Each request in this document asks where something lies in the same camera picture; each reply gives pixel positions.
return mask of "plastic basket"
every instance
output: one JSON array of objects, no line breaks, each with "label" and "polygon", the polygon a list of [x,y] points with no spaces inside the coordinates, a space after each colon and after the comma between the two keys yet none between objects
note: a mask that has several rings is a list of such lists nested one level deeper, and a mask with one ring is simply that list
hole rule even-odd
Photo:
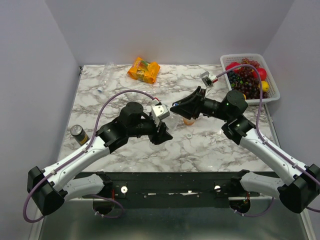
[{"label": "plastic basket", "polygon": [[[226,67],[232,63],[237,62],[241,63],[241,60],[244,58],[248,58],[249,60],[257,61],[260,64],[261,68],[264,68],[266,71],[266,79],[265,81],[269,84],[269,91],[267,92],[268,98],[262,99],[263,103],[269,103],[271,101],[278,100],[280,98],[280,92],[278,90],[278,87],[276,85],[276,82],[274,78],[271,75],[271,72],[266,64],[266,61],[260,54],[255,53],[244,53],[244,54],[229,54],[229,55],[223,55],[220,57],[220,62],[222,65],[223,71],[226,70]],[[227,74],[224,75],[226,84],[228,85],[229,90],[231,90],[231,85],[228,79]],[[259,105],[259,99],[250,99],[246,100],[248,105]]]}]

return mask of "lemon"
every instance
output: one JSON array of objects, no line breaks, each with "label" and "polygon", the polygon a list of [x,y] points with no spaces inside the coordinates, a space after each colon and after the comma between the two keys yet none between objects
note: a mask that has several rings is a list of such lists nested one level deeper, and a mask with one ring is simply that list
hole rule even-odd
[{"label": "lemon", "polygon": [[266,81],[262,81],[262,91],[268,92],[268,90],[269,90],[269,84]]}]

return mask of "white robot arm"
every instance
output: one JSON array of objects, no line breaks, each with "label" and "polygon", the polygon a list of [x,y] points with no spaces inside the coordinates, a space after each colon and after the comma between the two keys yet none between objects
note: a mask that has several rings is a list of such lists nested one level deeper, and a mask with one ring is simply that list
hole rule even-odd
[{"label": "white robot arm", "polygon": [[32,199],[41,213],[44,216],[49,215],[67,200],[98,194],[104,188],[109,188],[112,182],[103,172],[96,172],[89,177],[74,178],[95,161],[125,145],[130,137],[148,135],[149,140],[155,145],[171,140],[173,137],[167,132],[167,126],[162,121],[169,115],[167,106],[161,103],[152,106],[151,112],[146,114],[141,104],[129,102],[116,119],[103,125],[96,132],[92,142],[87,142],[69,156],[44,169],[32,168],[27,181],[29,193],[46,178],[32,194]]},{"label": "white robot arm", "polygon": [[256,126],[243,116],[247,107],[243,94],[237,90],[229,91],[222,102],[218,102],[206,98],[206,90],[198,86],[191,95],[175,102],[170,110],[187,119],[196,119],[203,114],[225,121],[222,126],[224,134],[236,144],[254,153],[279,177],[267,177],[243,170],[237,176],[239,183],[237,187],[247,192],[280,198],[288,209],[294,213],[301,213],[319,195],[320,188],[310,176],[319,180],[320,168],[315,164],[307,166],[294,159],[269,141],[266,136],[258,133]]}]

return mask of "can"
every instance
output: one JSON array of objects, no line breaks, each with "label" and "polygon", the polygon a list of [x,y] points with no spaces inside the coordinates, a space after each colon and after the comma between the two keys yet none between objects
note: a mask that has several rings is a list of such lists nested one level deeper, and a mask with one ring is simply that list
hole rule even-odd
[{"label": "can", "polygon": [[87,141],[90,140],[90,137],[88,137],[87,133],[82,128],[82,126],[78,124],[71,127],[70,133],[78,142],[78,144],[80,144],[80,146],[84,145]]}]

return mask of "red fruit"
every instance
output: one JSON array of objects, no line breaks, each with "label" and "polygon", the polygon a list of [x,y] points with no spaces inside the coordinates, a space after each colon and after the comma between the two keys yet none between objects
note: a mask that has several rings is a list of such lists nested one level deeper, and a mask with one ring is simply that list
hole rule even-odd
[{"label": "red fruit", "polygon": [[[238,63],[238,62],[233,61],[233,62],[230,63],[228,66],[226,66],[225,70],[229,70],[229,69],[231,69],[231,68],[233,68],[233,67],[235,67],[235,66],[238,66],[238,65],[241,65],[241,63]],[[235,73],[237,73],[240,69],[241,69],[241,67],[236,68],[236,69],[234,69],[233,71],[234,71]]]},{"label": "red fruit", "polygon": [[[262,68],[262,67],[257,68],[257,70],[258,70],[258,72],[259,72],[259,75],[260,75],[261,80],[262,80],[262,81],[266,80],[266,78],[267,78],[267,72],[266,72],[266,70],[265,70],[264,68]],[[258,77],[256,71],[253,71],[253,77],[254,77],[254,78],[257,78],[257,77]]]}]

